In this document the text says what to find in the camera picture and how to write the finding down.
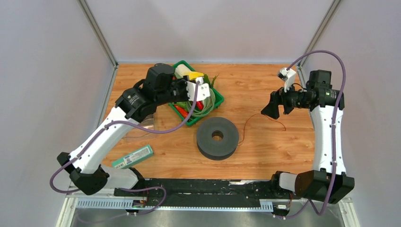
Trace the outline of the grey perforated cable spool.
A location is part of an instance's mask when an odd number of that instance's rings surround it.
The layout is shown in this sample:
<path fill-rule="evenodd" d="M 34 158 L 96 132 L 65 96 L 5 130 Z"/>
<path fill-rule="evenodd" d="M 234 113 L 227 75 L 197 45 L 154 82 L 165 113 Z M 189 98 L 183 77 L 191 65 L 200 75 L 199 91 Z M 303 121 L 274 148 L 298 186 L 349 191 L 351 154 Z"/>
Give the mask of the grey perforated cable spool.
<path fill-rule="evenodd" d="M 196 131 L 200 153 L 211 160 L 224 160 L 232 156 L 239 143 L 237 127 L 223 117 L 212 117 L 202 122 Z"/>

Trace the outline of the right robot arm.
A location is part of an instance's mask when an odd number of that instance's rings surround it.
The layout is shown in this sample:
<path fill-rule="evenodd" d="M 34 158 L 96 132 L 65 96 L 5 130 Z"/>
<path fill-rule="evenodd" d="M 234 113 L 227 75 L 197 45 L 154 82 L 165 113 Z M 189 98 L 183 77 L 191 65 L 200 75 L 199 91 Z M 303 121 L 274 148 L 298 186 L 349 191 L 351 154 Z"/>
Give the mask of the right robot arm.
<path fill-rule="evenodd" d="M 278 77 L 284 86 L 270 94 L 270 101 L 261 113 L 279 118 L 279 106 L 284 114 L 295 108 L 307 109 L 313 121 L 315 150 L 313 167 L 299 174 L 277 171 L 272 175 L 270 193 L 282 198 L 288 191 L 315 201 L 336 204 L 355 187 L 355 179 L 347 176 L 341 151 L 341 122 L 344 96 L 331 85 L 331 72 L 310 72 L 305 89 L 296 90 L 296 72 L 282 68 Z"/>

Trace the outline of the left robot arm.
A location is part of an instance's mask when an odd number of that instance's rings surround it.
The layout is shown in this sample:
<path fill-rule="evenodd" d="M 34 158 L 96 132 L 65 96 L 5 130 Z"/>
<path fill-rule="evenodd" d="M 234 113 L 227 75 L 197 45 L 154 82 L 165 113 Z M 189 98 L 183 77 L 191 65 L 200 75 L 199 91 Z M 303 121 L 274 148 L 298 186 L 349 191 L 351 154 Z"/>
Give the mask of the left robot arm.
<path fill-rule="evenodd" d="M 171 65 L 157 63 L 146 77 L 123 91 L 106 119 L 77 149 L 62 152 L 57 160 L 61 167 L 50 179 L 51 188 L 60 193 L 83 192 L 93 195 L 103 188 L 124 188 L 139 196 L 145 184 L 130 168 L 102 166 L 103 159 L 133 128 L 157 134 L 140 126 L 160 105 L 189 99 L 186 79 L 175 79 Z"/>

